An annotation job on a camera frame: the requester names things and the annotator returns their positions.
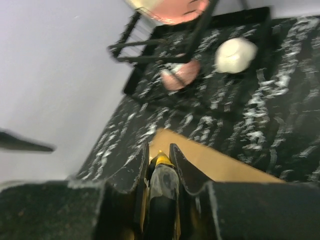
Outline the brown cardboard express box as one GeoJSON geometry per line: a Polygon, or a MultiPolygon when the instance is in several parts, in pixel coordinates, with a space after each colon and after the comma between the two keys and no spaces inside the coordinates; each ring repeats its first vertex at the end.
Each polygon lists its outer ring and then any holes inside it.
{"type": "Polygon", "coordinates": [[[162,240],[214,240],[216,225],[210,220],[209,211],[200,206],[200,199],[192,195],[207,181],[227,183],[276,183],[281,182],[267,173],[241,163],[214,149],[188,140],[170,130],[160,129],[151,144],[143,144],[130,160],[137,174],[138,184],[133,205],[137,219],[132,229],[125,233],[127,240],[143,239],[148,223],[149,207],[155,203],[147,177],[151,167],[160,163],[173,174],[176,186],[173,198],[159,198],[168,209],[155,219],[155,228],[162,240]]]}

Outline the yellow utility knife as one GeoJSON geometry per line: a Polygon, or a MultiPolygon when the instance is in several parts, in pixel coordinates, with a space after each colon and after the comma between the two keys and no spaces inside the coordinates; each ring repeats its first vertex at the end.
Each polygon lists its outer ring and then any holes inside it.
{"type": "Polygon", "coordinates": [[[179,177],[169,157],[160,151],[147,170],[148,193],[144,240],[176,240],[179,232],[179,177]]]}

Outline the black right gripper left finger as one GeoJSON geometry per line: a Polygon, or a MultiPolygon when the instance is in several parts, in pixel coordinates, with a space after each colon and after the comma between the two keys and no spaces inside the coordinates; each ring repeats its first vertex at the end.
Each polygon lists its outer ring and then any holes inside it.
{"type": "Polygon", "coordinates": [[[106,179],[0,185],[3,240],[140,240],[149,145],[106,179]]]}

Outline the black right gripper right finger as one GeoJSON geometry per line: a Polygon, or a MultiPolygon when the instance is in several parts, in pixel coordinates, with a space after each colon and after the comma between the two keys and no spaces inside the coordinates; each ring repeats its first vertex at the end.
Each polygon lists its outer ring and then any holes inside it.
{"type": "Polygon", "coordinates": [[[182,240],[317,240],[320,189],[308,183],[216,182],[172,143],[182,240]]]}

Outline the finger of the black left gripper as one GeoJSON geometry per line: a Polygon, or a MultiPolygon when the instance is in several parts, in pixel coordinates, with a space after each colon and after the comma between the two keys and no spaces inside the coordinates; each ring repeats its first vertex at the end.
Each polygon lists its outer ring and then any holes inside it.
{"type": "Polygon", "coordinates": [[[10,151],[45,152],[52,153],[55,146],[27,138],[4,129],[0,130],[0,148],[10,151]]]}

